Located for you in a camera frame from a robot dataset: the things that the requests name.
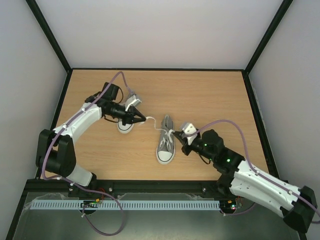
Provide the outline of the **grey sneaker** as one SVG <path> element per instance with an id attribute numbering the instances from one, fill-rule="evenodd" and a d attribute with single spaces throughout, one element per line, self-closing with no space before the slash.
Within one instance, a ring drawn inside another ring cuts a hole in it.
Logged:
<path id="1" fill-rule="evenodd" d="M 126 106 L 127 104 L 131 103 L 131 102 L 134 100 L 133 96 L 134 96 L 134 93 L 130 93 L 130 94 L 127 96 L 126 100 L 123 100 L 120 104 L 121 104 L 122 106 Z M 119 131 L 120 133 L 122 133 L 122 134 L 127 134 L 127 133 L 129 133 L 129 132 L 133 129 L 133 127 L 134 127 L 134 124 L 133 124 L 133 123 L 132 123 L 132 124 L 125 124 L 125 125 L 123 125 L 122 120 L 121 120 L 121 119 L 118 120 L 117 129 L 118 129 L 118 131 Z"/>

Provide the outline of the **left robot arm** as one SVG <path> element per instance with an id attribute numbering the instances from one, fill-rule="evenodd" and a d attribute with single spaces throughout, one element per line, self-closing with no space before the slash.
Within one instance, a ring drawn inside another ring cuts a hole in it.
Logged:
<path id="1" fill-rule="evenodd" d="M 141 98 L 131 92 L 124 103 L 117 103 L 120 87 L 106 82 L 99 91 L 89 96 L 80 110 L 62 125 L 40 132 L 35 165 L 41 174 L 50 172 L 54 178 L 66 178 L 72 183 L 88 187 L 96 176 L 77 164 L 75 143 L 80 136 L 101 118 L 118 119 L 118 126 L 128 131 L 133 124 L 143 123 L 146 117 L 137 109 Z"/>

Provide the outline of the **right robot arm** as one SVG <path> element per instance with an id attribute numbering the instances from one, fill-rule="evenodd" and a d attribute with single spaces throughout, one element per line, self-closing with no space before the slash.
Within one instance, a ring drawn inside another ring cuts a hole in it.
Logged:
<path id="1" fill-rule="evenodd" d="M 293 230 L 308 232 L 318 207 L 310 187 L 291 185 L 250 164 L 244 156 L 227 148 L 213 129 L 195 136 L 186 134 L 178 131 L 173 135 L 186 156 L 195 152 L 212 162 L 221 174 L 217 188 L 222 195 L 246 198 L 280 216 Z"/>

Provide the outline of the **grey sneaker sideways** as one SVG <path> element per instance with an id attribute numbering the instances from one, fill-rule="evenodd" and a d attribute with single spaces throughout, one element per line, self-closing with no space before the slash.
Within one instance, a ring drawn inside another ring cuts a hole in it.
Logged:
<path id="1" fill-rule="evenodd" d="M 159 141 L 156 147 L 155 156 L 161 165 L 169 164 L 176 153 L 176 146 L 174 140 L 174 122 L 167 114 L 161 121 L 160 127 L 156 126 L 156 119 L 152 116 L 147 116 L 146 120 L 154 121 L 154 129 L 159 131 Z"/>

